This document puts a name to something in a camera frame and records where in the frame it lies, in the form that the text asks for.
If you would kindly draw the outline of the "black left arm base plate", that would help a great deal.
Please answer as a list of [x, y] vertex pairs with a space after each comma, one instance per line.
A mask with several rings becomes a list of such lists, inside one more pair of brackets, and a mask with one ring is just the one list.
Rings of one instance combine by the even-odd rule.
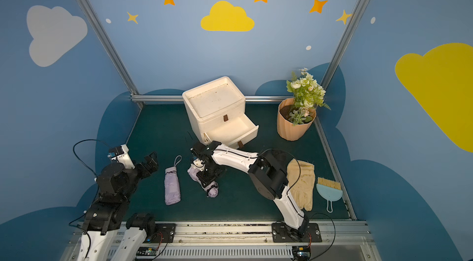
[[148, 236], [147, 243], [172, 243], [176, 234], [176, 224], [173, 223], [155, 223], [154, 234]]

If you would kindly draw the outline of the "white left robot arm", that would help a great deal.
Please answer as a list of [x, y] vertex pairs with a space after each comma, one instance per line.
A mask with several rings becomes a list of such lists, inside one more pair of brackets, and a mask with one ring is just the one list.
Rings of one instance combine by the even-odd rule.
[[[131, 196], [137, 190], [140, 180], [150, 177], [158, 170], [155, 152], [145, 157], [145, 161], [127, 168], [114, 161], [103, 168], [96, 179], [98, 198], [87, 210], [81, 227], [79, 261], [105, 261], [113, 240], [117, 237]], [[158, 234], [155, 217], [152, 214], [135, 213], [126, 221], [126, 231], [114, 261], [133, 261], [138, 249], [146, 240], [153, 240]]]

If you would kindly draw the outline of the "lilac umbrella with strap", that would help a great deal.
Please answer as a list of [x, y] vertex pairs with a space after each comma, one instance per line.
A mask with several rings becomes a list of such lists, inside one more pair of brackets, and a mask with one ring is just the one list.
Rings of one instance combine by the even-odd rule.
[[182, 156], [177, 155], [172, 167], [165, 169], [165, 204], [167, 206], [181, 201], [181, 189], [177, 175], [177, 165], [182, 161]]

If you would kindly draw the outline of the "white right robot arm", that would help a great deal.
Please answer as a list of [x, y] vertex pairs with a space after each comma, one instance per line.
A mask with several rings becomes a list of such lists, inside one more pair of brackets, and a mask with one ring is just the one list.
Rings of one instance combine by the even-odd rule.
[[302, 241], [307, 233], [309, 219], [297, 206], [282, 162], [287, 153], [269, 149], [262, 153], [251, 153], [231, 148], [218, 141], [208, 145], [197, 142], [190, 149], [192, 163], [188, 170], [191, 178], [198, 182], [208, 197], [218, 195], [217, 178], [225, 167], [232, 167], [250, 176], [256, 190], [272, 200], [283, 216], [288, 236]]

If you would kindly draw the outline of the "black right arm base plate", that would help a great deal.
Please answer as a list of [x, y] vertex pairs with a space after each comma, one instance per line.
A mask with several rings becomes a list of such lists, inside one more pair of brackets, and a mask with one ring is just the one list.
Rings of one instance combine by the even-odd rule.
[[275, 222], [271, 225], [272, 238], [274, 243], [321, 243], [322, 237], [318, 224], [309, 223], [303, 236], [299, 236], [297, 231], [289, 228], [283, 222]]

